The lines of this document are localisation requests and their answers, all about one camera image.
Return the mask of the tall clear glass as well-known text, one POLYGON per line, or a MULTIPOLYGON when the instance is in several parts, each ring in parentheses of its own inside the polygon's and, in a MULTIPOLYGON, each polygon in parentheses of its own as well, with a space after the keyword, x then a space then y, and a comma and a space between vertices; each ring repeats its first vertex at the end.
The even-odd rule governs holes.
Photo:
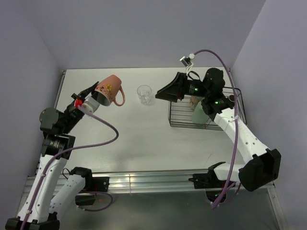
POLYGON ((143 105, 149 105, 151 102, 152 89, 148 85, 141 85, 137 89, 137 94, 140 100, 140 103, 143 105))

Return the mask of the cream floral mug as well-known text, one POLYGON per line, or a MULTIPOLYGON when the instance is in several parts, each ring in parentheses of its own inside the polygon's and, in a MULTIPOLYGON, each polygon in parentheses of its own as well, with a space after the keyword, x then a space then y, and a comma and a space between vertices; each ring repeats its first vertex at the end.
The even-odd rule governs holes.
POLYGON ((196 106, 198 105, 199 103, 199 99, 198 97, 196 96, 191 96, 190 97, 190 100, 189 100, 189 107, 192 109, 192 110, 195 110, 196 106))

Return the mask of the pink mug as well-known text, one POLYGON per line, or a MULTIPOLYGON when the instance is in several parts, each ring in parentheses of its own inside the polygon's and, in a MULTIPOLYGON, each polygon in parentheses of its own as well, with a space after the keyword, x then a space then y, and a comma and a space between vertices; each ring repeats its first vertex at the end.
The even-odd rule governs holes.
POLYGON ((125 103, 125 94, 121 79, 116 75, 105 78, 97 84, 92 97, 103 106, 110 106, 112 103, 122 106, 125 103), (118 92, 122 95, 122 103, 116 101, 118 92))

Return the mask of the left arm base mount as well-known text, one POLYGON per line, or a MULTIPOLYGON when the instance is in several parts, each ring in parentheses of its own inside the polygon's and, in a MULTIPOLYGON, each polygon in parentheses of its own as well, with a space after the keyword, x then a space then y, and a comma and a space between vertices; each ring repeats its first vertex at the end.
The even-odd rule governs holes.
POLYGON ((75 197, 75 204, 77 206, 91 206, 94 204, 97 194, 90 194, 89 192, 107 192, 109 186, 109 177, 93 177, 89 187, 82 189, 75 197))

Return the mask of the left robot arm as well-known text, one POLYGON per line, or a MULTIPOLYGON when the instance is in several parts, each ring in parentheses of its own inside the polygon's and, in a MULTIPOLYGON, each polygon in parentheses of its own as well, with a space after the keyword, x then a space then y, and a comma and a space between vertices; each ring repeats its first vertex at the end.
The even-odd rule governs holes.
POLYGON ((69 133, 84 116, 81 105, 85 104, 85 110, 91 113, 99 107, 91 97, 96 93, 96 87, 94 84, 79 94, 73 94, 73 102, 64 112, 53 107, 41 112, 39 120, 44 141, 38 171, 24 206, 17 217, 7 220, 7 230, 58 230, 61 213, 78 192, 92 189, 92 171, 77 167, 59 194, 53 195, 62 170, 75 149, 75 137, 69 133))

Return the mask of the green plastic cup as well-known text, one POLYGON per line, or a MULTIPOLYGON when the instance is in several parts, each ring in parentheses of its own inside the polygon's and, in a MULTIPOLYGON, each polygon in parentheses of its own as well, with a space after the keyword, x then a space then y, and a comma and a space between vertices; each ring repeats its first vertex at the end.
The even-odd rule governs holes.
POLYGON ((209 117, 205 114, 201 102, 198 102, 196 108, 194 109, 194 112, 191 116, 191 121, 194 124, 206 124, 208 121, 209 117))

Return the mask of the dark brown mug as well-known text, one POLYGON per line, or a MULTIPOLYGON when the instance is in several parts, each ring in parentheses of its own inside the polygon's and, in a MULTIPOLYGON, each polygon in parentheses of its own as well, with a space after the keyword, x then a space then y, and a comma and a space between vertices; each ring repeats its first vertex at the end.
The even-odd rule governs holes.
POLYGON ((231 94, 231 95, 228 96, 228 100, 235 103, 235 101, 237 101, 237 96, 231 94))

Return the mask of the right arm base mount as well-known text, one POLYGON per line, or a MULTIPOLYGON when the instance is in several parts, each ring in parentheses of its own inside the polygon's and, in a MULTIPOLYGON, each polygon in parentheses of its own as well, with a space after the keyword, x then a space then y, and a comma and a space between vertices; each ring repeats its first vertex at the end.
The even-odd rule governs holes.
POLYGON ((189 178, 195 189, 223 188, 226 180, 219 180, 214 172, 195 173, 189 178))

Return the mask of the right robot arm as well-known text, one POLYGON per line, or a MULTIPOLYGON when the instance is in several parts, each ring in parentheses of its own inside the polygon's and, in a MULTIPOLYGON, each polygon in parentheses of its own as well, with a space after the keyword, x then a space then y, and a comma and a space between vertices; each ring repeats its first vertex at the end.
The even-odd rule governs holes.
POLYGON ((237 114, 235 102, 224 95, 224 85, 224 72, 217 68, 208 69, 202 80, 178 72, 155 97, 174 103, 186 95, 203 98, 204 113, 232 140, 244 164, 216 163, 208 168, 202 182, 207 188, 218 187, 226 181, 238 182, 252 192, 278 178, 281 154, 277 149, 269 149, 249 130, 237 114))

